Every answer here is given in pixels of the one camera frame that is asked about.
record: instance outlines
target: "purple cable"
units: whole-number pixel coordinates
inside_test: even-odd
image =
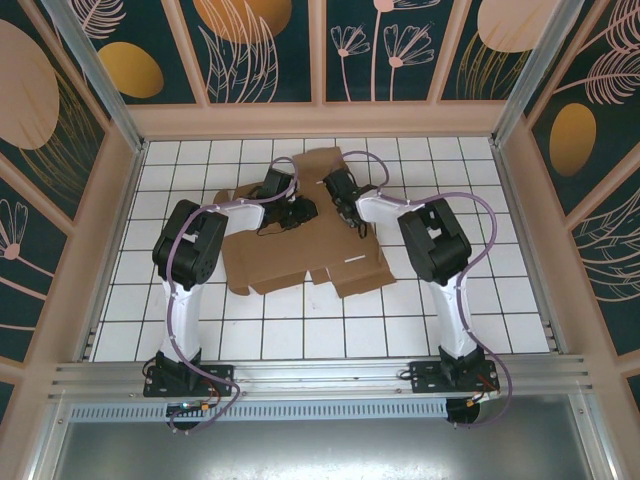
[[[289,157],[278,157],[275,160],[273,160],[271,162],[271,164],[269,165],[269,167],[271,167],[271,165],[273,165],[276,162],[279,162],[281,160],[287,160],[289,162],[291,162],[293,164],[293,169],[294,169],[294,173],[293,173],[293,181],[292,183],[292,188],[295,187],[295,185],[298,183],[298,167],[296,166],[296,164],[294,163],[292,158]],[[252,204],[261,204],[261,203],[268,203],[268,202],[273,202],[274,200],[278,200],[279,198],[284,197],[287,193],[289,193],[289,191],[291,190],[291,188],[288,188],[287,190],[280,192],[279,194],[271,197],[271,198],[264,198],[264,199],[237,199],[237,200],[233,200],[231,202],[225,202],[222,203],[220,205],[217,204],[213,204],[213,205],[206,205],[204,207],[200,207],[198,208],[196,211],[194,211],[189,218],[187,218],[187,221],[184,222],[184,225],[182,225],[182,228],[180,229],[180,231],[178,232],[178,235],[176,235],[176,239],[174,240],[173,244],[171,245],[171,250],[169,251],[169,257],[167,259],[167,282],[169,282],[169,286],[171,287],[171,295],[169,296],[169,301],[167,304],[167,331],[169,332],[169,340],[171,341],[171,346],[173,347],[173,349],[176,352],[176,355],[178,355],[178,358],[182,361],[182,363],[184,363],[189,369],[191,369],[192,371],[196,372],[198,375],[201,375],[205,378],[208,378],[209,380],[218,382],[218,383],[222,383],[223,385],[228,385],[229,387],[235,388],[236,393],[234,394],[233,398],[224,406],[220,409],[220,411],[218,413],[216,413],[213,417],[211,417],[209,420],[207,420],[206,422],[201,422],[198,425],[196,425],[195,427],[193,427],[190,430],[178,430],[176,428],[176,426],[174,425],[174,420],[175,418],[180,414],[180,412],[175,412],[173,415],[171,415],[171,417],[169,417],[169,425],[171,426],[171,428],[173,429],[174,433],[177,432],[182,432],[184,435],[189,435],[189,433],[197,433],[200,430],[203,430],[204,428],[208,427],[209,425],[211,425],[213,422],[215,422],[216,420],[218,420],[218,418],[220,418],[222,415],[224,415],[227,410],[229,410],[229,408],[231,408],[231,406],[238,400],[238,398],[240,397],[240,386],[235,383],[233,380],[226,380],[224,378],[220,378],[217,377],[215,375],[210,374],[209,372],[205,372],[204,370],[202,370],[201,368],[196,367],[195,365],[193,365],[185,356],[184,354],[180,351],[180,347],[178,346],[178,343],[175,340],[175,335],[173,333],[173,325],[172,325],[172,311],[173,311],[173,304],[175,303],[175,293],[176,293],[176,284],[173,281],[173,277],[171,276],[171,267],[173,266],[173,261],[174,258],[176,256],[176,251],[178,249],[178,245],[180,243],[180,240],[182,239],[183,235],[186,233],[187,229],[189,228],[189,226],[191,225],[191,223],[193,223],[193,221],[196,219],[196,217],[198,215],[200,215],[203,212],[206,211],[210,211],[210,210],[217,210],[221,207],[228,207],[228,206],[232,206],[232,205],[242,205],[245,203],[252,203]]]
[[[484,209],[487,211],[487,213],[489,214],[489,217],[491,218],[491,237],[489,238],[489,241],[487,242],[487,246],[485,247],[485,249],[482,250],[482,252],[480,252],[480,255],[478,255],[471,262],[469,262],[469,265],[467,265],[467,267],[460,273],[460,275],[458,275],[458,280],[456,281],[456,301],[458,303],[458,313],[460,314],[460,320],[462,321],[462,325],[465,331],[467,332],[467,335],[469,335],[471,340],[476,342],[476,344],[478,344],[482,349],[484,349],[489,354],[489,356],[491,356],[496,361],[496,363],[500,365],[500,367],[502,367],[502,370],[504,371],[504,376],[507,379],[507,398],[504,406],[502,407],[502,410],[500,410],[500,412],[495,417],[492,417],[489,420],[485,420],[478,423],[456,423],[455,426],[476,428],[476,427],[491,425],[497,422],[498,419],[500,419],[507,412],[507,410],[509,409],[509,406],[511,405],[511,399],[513,397],[513,379],[511,377],[511,373],[509,373],[509,369],[504,363],[504,360],[502,360],[502,358],[500,358],[500,356],[497,353],[492,351],[483,342],[481,342],[480,339],[471,331],[471,327],[469,326],[469,322],[467,321],[467,318],[464,315],[464,309],[462,307],[462,281],[464,280],[464,277],[467,276],[467,274],[469,273],[469,270],[471,270],[475,265],[477,265],[480,261],[482,261],[484,257],[486,257],[489,254],[489,250],[491,250],[491,248],[496,243],[496,237],[498,236],[498,219],[496,218],[495,212],[484,199],[478,197],[477,195],[474,195],[472,193],[467,193],[467,192],[441,193],[438,195],[434,195],[432,197],[423,198],[422,200],[408,200],[408,199],[401,200],[399,198],[393,198],[393,197],[384,195],[381,193],[380,190],[387,183],[389,183],[389,169],[387,168],[387,166],[377,155],[374,155],[373,153],[369,153],[369,152],[364,152],[362,150],[354,150],[352,152],[347,152],[344,155],[342,155],[342,157],[344,158],[354,154],[367,155],[368,157],[371,157],[376,162],[378,162],[384,169],[385,180],[378,186],[378,195],[380,196],[380,198],[396,203],[398,205],[423,205],[427,202],[433,202],[434,200],[440,200],[440,199],[452,198],[452,197],[469,198],[479,203],[480,205],[482,205]]]

